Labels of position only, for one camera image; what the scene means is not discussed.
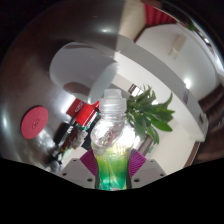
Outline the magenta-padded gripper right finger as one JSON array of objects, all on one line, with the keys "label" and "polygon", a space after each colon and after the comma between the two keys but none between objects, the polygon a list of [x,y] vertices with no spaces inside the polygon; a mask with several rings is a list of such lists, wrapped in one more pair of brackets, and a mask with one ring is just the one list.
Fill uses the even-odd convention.
[{"label": "magenta-padded gripper right finger", "polygon": [[147,160],[139,151],[133,149],[128,164],[128,175],[132,189],[141,188],[166,176],[156,160]]}]

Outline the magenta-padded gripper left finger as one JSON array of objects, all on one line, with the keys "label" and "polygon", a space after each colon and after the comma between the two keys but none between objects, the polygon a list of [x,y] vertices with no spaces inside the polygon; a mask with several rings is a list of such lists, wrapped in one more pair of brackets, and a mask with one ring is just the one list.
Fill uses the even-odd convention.
[{"label": "magenta-padded gripper left finger", "polygon": [[59,176],[84,188],[94,189],[98,164],[93,150],[88,150],[80,159],[73,158],[59,172]]}]

